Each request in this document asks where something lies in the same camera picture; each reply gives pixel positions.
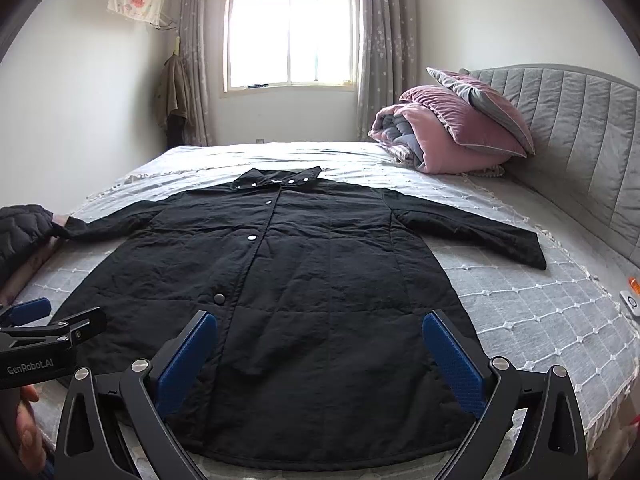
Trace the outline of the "person's left hand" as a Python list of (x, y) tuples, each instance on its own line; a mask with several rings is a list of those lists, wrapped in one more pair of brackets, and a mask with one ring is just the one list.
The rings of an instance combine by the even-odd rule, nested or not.
[(20, 442), (18, 457), (31, 474), (40, 474), (47, 461), (42, 435), (32, 410), (32, 404), (38, 401), (39, 394), (33, 385), (21, 388), (20, 402), (16, 409), (16, 432)]

